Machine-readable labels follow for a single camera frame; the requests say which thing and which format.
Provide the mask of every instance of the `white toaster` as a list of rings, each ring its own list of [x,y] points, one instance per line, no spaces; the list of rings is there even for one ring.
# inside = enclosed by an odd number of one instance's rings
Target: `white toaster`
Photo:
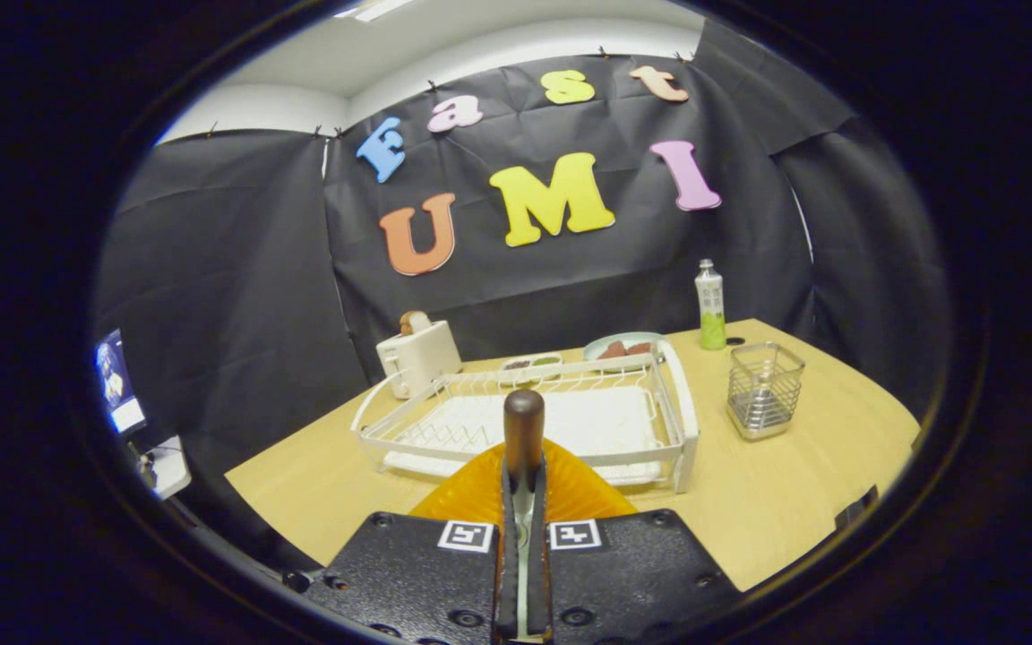
[[[412,398],[436,377],[455,375],[462,366],[447,320],[378,343],[377,355],[397,398]]]

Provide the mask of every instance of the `letter m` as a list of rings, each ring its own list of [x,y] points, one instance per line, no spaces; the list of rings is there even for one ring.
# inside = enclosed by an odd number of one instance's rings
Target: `letter m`
[[[558,235],[565,223],[565,207],[570,208],[568,229],[574,233],[615,224],[615,215],[603,205],[600,189],[594,185],[593,165],[594,157],[588,153],[561,156],[556,160],[549,187],[521,165],[495,172],[488,184],[499,188],[505,197],[508,246],[531,245],[540,239],[540,229],[533,226],[533,217],[545,231]]]

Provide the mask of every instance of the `orange letter u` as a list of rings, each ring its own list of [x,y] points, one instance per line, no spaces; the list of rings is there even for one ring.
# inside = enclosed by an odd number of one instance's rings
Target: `orange letter u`
[[[398,273],[427,273],[429,270],[442,268],[444,262],[452,257],[456,238],[452,232],[450,206],[455,199],[456,196],[452,193],[441,193],[429,197],[421,204],[432,220],[432,233],[436,237],[432,248],[422,254],[417,253],[417,249],[413,246],[413,231],[410,226],[413,214],[417,209],[402,207],[381,218],[381,228],[384,228],[384,238],[389,246],[389,263]]]

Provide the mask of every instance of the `monitor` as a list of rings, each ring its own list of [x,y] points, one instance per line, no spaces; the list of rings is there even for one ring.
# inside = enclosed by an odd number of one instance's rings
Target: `monitor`
[[[115,430],[124,433],[143,427],[146,416],[130,383],[130,372],[126,370],[126,355],[122,351],[122,330],[110,331],[98,343],[94,352],[94,364],[98,367],[98,384],[101,385],[103,405],[109,413]]]

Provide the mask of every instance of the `dish rack handle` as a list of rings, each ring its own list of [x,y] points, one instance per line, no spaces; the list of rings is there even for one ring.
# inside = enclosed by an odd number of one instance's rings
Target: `dish rack handle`
[[[696,401],[691,400],[691,389],[687,387],[687,377],[683,375],[683,363],[679,362],[676,348],[671,347],[667,338],[660,340],[659,351],[668,360],[671,379],[676,386],[676,398],[679,399],[679,414],[683,427],[683,450],[676,457],[676,465],[672,471],[673,485],[676,492],[687,492],[691,485],[691,469],[696,465],[696,450],[700,446],[700,421],[696,419]]]
[[[361,416],[363,416],[365,410],[368,410],[369,404],[373,404],[373,399],[377,398],[377,393],[384,389],[385,385],[388,385],[393,379],[398,379],[404,375],[406,370],[393,372],[392,375],[384,378],[380,384],[373,385],[373,389],[369,390],[367,395],[364,395],[364,400],[361,401],[361,407],[356,409],[356,414],[353,414],[353,425],[349,425],[349,431],[359,433],[360,430],[357,426],[360,424]]]

